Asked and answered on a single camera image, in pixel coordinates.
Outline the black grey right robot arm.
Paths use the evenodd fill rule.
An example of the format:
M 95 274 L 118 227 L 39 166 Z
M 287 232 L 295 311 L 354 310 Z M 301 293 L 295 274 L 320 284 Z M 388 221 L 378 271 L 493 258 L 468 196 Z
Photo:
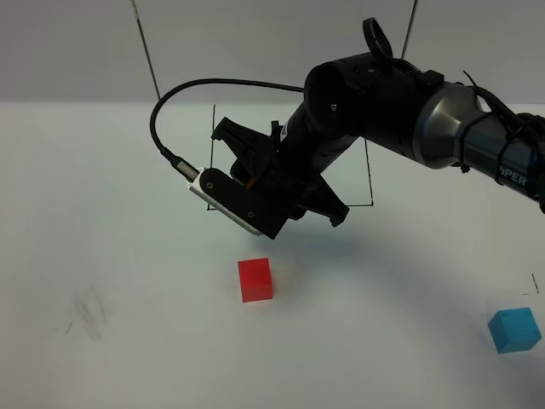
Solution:
M 477 85 L 450 83 L 393 56 L 378 22 L 363 23 L 368 51 L 314 67 L 303 101 L 269 135 L 230 119 L 213 138 L 235 154 L 224 197 L 245 221 L 281 227 L 308 212 L 341 224 L 348 207 L 324 171 L 358 138 L 430 169 L 477 170 L 544 200 L 544 120 L 515 113 Z

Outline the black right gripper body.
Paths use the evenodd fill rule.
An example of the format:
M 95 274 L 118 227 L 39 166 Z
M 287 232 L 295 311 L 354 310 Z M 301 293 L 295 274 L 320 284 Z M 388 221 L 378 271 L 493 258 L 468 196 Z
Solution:
M 255 178 L 248 190 L 286 211 L 288 218 L 298 220 L 311 211 L 327 217 L 334 227 L 344 222 L 348 206 L 322 173 L 349 148 L 347 135 L 329 138 L 306 117 L 294 115 L 284 125 L 272 122 L 270 135 L 224 118 L 212 138 L 234 153 L 232 178 L 243 187 Z

